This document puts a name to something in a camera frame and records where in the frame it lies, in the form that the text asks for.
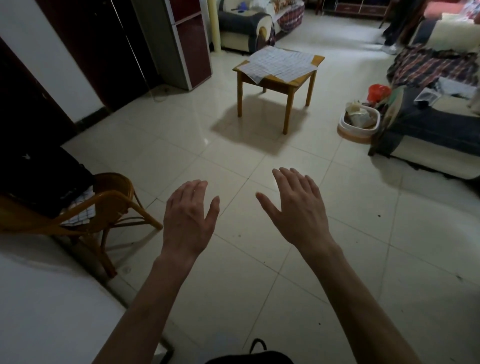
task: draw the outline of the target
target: pink cloth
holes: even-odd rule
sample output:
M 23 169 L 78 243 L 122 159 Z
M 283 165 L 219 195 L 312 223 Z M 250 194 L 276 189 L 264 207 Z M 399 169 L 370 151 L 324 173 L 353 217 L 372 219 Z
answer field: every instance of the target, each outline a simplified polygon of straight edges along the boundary
M 427 19 L 440 19 L 443 12 L 449 14 L 459 14 L 463 6 L 463 2 L 453 3 L 453 2 L 443 2 L 443 1 L 431 1 L 428 3 L 427 8 L 425 9 L 423 16 Z

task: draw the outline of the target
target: black baseboard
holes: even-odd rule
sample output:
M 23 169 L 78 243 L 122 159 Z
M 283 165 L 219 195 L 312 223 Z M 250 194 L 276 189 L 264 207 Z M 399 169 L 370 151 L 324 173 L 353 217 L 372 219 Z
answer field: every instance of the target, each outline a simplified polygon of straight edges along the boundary
M 105 119 L 108 115 L 110 115 L 110 112 L 107 110 L 106 107 L 102 107 L 101 109 L 98 109 L 97 111 L 95 111 L 93 114 L 85 116 L 80 121 L 77 121 L 75 123 L 75 126 L 77 128 L 78 134 L 80 134 L 81 132 L 84 132 L 85 130 L 95 125 L 99 121 Z

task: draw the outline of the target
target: shoe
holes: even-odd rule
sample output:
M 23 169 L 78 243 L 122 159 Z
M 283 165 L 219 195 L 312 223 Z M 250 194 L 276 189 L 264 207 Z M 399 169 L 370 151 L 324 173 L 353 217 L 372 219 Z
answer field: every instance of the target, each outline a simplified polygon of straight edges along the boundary
M 375 44 L 383 44 L 385 43 L 385 37 L 382 35 L 382 36 L 379 36 L 376 40 L 375 40 Z
M 382 48 L 381 50 L 387 54 L 392 54 L 392 55 L 396 55 L 398 54 L 398 52 L 400 51 L 400 48 L 394 44 L 392 46 L 386 46 L 385 44 L 382 45 Z

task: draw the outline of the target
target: hand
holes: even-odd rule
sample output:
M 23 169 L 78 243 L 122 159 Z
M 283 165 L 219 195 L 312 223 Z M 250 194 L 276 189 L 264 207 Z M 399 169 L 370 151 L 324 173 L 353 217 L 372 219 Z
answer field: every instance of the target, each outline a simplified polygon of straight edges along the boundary
M 294 168 L 274 169 L 272 173 L 280 191 L 282 211 L 264 194 L 257 192 L 256 197 L 283 237 L 296 246 L 304 258 L 321 252 L 326 244 L 335 244 L 315 182 Z
M 188 181 L 167 201 L 163 219 L 163 247 L 160 257 L 191 268 L 206 248 L 215 230 L 220 197 L 215 197 L 204 218 L 207 181 Z

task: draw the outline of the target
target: tiled floor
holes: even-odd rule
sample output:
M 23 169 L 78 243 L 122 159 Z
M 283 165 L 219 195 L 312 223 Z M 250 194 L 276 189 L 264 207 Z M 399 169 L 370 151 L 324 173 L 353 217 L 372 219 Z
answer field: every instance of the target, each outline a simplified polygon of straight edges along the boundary
M 161 87 L 65 147 L 92 172 L 125 174 L 148 211 L 162 220 L 165 201 L 185 180 L 209 180 L 208 202 L 221 215 L 208 248 L 183 285 L 166 337 L 175 363 L 193 363 L 212 337 L 235 350 L 253 338 L 297 364 L 351 363 L 353 355 L 328 300 L 295 249 L 254 197 L 278 204 L 273 167 L 295 167 L 320 185 L 332 234 L 381 305 L 426 363 L 480 362 L 480 202 L 461 182 L 415 171 L 336 133 L 346 101 L 386 82 L 393 58 L 373 40 L 378 22 L 315 17 L 278 46 L 326 56 L 312 104 L 295 95 L 291 130 L 281 135 L 286 96 L 245 85 L 236 117 L 236 76 L 244 57 L 212 56 L 213 77 L 191 93 Z M 111 235 L 119 278 L 133 290 L 162 245 L 150 227 Z

